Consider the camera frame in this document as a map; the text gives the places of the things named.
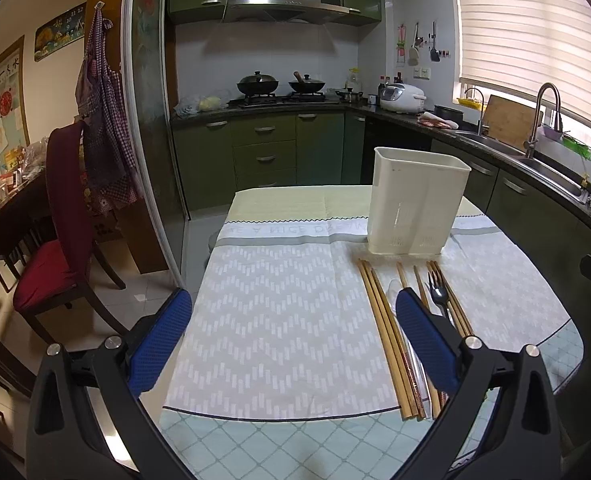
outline kitchen faucet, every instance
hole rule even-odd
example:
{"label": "kitchen faucet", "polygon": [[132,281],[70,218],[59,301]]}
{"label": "kitchen faucet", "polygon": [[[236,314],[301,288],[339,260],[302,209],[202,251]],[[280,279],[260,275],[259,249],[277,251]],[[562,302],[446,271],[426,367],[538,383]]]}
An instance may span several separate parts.
{"label": "kitchen faucet", "polygon": [[535,134],[537,133],[537,127],[540,126],[539,118],[540,118],[540,108],[542,106],[542,97],[544,96],[544,91],[550,88],[553,90],[555,94],[555,131],[562,133],[562,117],[560,116],[560,92],[558,88],[553,83],[544,83],[540,87],[540,91],[537,93],[537,101],[535,102],[535,118],[533,119],[533,128],[531,129],[531,135],[529,136],[528,140],[525,140],[525,148],[527,149],[526,157],[533,158],[535,155],[535,144],[537,139],[535,138]]}
{"label": "kitchen faucet", "polygon": [[482,90],[476,88],[475,86],[472,86],[471,88],[466,89],[466,92],[464,92],[464,97],[466,97],[466,94],[469,93],[469,90],[477,90],[478,92],[480,92],[480,96],[482,97],[482,108],[480,108],[480,122],[478,122],[478,135],[482,135],[482,116],[484,115],[484,94],[482,93]]}

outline drawer handle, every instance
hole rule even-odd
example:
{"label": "drawer handle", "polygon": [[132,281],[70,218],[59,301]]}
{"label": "drawer handle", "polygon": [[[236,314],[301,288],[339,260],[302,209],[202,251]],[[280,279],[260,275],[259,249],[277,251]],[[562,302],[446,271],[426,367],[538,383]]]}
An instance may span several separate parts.
{"label": "drawer handle", "polygon": [[507,186],[508,188],[512,189],[516,193],[520,193],[520,195],[527,194],[527,190],[526,189],[518,186],[517,184],[513,184],[513,182],[511,182],[510,180],[507,180],[507,179],[503,178],[502,181],[504,182],[504,185],[505,186]]}
{"label": "drawer handle", "polygon": [[471,167],[472,170],[478,171],[479,173],[491,176],[493,175],[493,172],[491,170],[487,170],[486,168],[482,168],[482,166],[478,166],[476,163],[474,162],[469,162],[469,166]]}

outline range hood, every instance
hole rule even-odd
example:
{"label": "range hood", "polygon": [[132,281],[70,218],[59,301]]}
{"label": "range hood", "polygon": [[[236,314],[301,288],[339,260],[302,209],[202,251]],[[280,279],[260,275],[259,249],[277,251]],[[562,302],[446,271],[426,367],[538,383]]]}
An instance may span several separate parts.
{"label": "range hood", "polygon": [[348,7],[311,0],[226,0],[224,22],[306,22],[322,24],[349,14]]}

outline striped roller blind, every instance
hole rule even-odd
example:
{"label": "striped roller blind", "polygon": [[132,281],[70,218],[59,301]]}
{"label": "striped roller blind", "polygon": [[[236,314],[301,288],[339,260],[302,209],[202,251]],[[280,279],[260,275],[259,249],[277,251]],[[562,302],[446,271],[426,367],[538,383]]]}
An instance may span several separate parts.
{"label": "striped roller blind", "polygon": [[591,6],[586,0],[458,4],[461,82],[534,100],[550,81],[560,90],[565,113],[591,127]]}

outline white rice cooker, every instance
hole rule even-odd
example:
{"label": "white rice cooker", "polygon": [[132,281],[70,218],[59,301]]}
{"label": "white rice cooker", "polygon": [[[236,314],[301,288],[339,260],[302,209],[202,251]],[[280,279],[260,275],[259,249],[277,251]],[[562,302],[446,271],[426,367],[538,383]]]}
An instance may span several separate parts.
{"label": "white rice cooker", "polygon": [[380,106],[399,114],[415,114],[424,111],[426,98],[416,86],[394,83],[383,90]]}

